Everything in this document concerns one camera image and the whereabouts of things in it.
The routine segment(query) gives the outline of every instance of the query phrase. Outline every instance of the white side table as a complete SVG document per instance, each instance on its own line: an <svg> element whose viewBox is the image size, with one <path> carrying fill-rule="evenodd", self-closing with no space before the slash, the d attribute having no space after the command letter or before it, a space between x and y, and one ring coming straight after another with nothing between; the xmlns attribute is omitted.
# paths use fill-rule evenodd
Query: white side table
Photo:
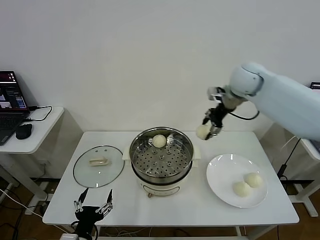
<svg viewBox="0 0 320 240"><path fill-rule="evenodd" d="M301 144L310 155L310 157L320 162L320 153L315 148L315 146L310 142L308 139L301 139ZM289 199L292 203L302 203L304 204L306 210L308 211L311 217L318 217L318 212L315 209L314 205L312 204L309 196L315 193L318 189L320 189L320 175L310 183L306 188L303 188L301 184L294 184L296 191L298 192L297 195L289 195Z"/></svg>
<svg viewBox="0 0 320 240"><path fill-rule="evenodd" d="M29 117L32 119L42 119L48 113L48 111L48 108L37 109L32 112ZM11 176L17 179L22 185L24 185L30 192L34 194L29 206L35 206L39 201L46 200L47 193L45 193L44 189L47 187L48 182L42 182L40 186L35 184L28 177L23 168L11 157L11 154L30 155L37 151L63 112L63 107L53 106L51 113L45 120L28 122L32 124L32 133L30 137L19 140L16 138L16 135L13 134L3 146L0 146L0 165ZM30 165L32 168L39 168L39 166L35 164L32 159L30 161ZM49 194L47 200L49 201L51 198L52 194ZM26 214L31 215L32 213L30 211L26 211Z"/></svg>

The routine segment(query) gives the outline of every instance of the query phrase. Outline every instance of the steamed bun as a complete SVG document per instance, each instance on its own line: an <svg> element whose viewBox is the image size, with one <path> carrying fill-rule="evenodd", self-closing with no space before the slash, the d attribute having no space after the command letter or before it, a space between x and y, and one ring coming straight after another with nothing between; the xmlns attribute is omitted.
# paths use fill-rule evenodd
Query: steamed bun
<svg viewBox="0 0 320 240"><path fill-rule="evenodd" d="M161 134L155 135L152 138L152 144L156 148L162 148L167 144L167 138Z"/></svg>
<svg viewBox="0 0 320 240"><path fill-rule="evenodd" d="M196 128L195 134L201 140L206 140L206 137L209 132L210 132L210 125L200 125Z"/></svg>
<svg viewBox="0 0 320 240"><path fill-rule="evenodd" d="M252 188L258 188L260 187L263 183L264 180L262 177L255 172L248 173L244 176L244 181L249 184L250 187Z"/></svg>
<svg viewBox="0 0 320 240"><path fill-rule="evenodd" d="M237 194L239 197L247 197L251 193L251 188L250 186L244 182L244 181L239 181L233 184L232 189L235 194Z"/></svg>

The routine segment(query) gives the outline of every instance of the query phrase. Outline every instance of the robotic arm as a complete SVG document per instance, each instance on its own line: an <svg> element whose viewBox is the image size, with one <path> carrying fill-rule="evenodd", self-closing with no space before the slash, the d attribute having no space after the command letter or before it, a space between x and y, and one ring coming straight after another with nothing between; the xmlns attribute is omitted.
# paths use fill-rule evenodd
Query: robotic arm
<svg viewBox="0 0 320 240"><path fill-rule="evenodd" d="M234 69L230 84L209 87L209 100L218 102L209 109L202 124L211 122L205 140L216 136L222 120L243 102L250 101L270 119L300 138L320 141L320 94L281 75L276 75L256 63L246 63Z"/></svg>

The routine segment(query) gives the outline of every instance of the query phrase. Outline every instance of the robotic hand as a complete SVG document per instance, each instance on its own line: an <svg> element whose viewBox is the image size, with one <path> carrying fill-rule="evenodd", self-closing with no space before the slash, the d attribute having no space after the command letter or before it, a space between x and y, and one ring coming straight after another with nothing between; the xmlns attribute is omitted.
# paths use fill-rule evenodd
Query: robotic hand
<svg viewBox="0 0 320 240"><path fill-rule="evenodd" d="M320 94L256 63L234 69L229 85L209 87L209 100L218 103L205 113L202 122L211 126L205 140L216 136L222 120L243 102L250 101L263 114L300 138L320 141Z"/></svg>
<svg viewBox="0 0 320 240"><path fill-rule="evenodd" d="M77 224L73 234L63 234L60 240L92 240L91 232L93 228L96 230L96 239L98 238L98 229L96 222L104 219L105 216L113 209L112 189L109 192L106 203L99 206L83 206L89 188L81 193L78 201L74 201L75 216L78 221L71 223L71 226Z"/></svg>

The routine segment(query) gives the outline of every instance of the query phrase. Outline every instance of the wooden floor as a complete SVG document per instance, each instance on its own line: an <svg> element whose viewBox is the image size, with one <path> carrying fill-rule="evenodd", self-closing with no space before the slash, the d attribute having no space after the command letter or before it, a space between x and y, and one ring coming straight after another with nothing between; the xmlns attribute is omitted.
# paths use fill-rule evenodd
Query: wooden floor
<svg viewBox="0 0 320 240"><path fill-rule="evenodd" d="M57 183L50 183L46 191L53 193L57 187ZM7 183L0 181L1 189L4 189ZM13 188L12 191L16 193L24 204L27 204L32 197L32 194L23 186ZM295 193L293 186L288 186L287 190L290 194ZM311 200L320 213L320 191L314 193L311 196ZM5 208L18 208L19 205L14 203L9 198L6 198L0 206L0 240L11 240L14 230L8 226L3 225L9 223L15 225L16 220L20 214L19 209L13 210ZM279 227L279 239L280 240L320 240L320 217L310 217L303 204L294 204L294 207L300 217L300 222L294 225L281 225ZM176 229L175 227L153 227L145 228L141 230L139 227L104 227L100 231L100 236L116 235L118 231L129 231L133 233L132 236L147 237L149 234L152 237L209 237L209 236L235 236L236 231L233 227L183 227ZM246 233L250 232L253 227L246 227ZM241 232L244 235L244 228L241 227ZM19 229L18 239L34 238L37 240L59 240L62 235L62 231L54 226L45 225L42 223L40 217L36 215L24 215L22 216ZM259 238L259 240L277 240L277 228Z"/></svg>

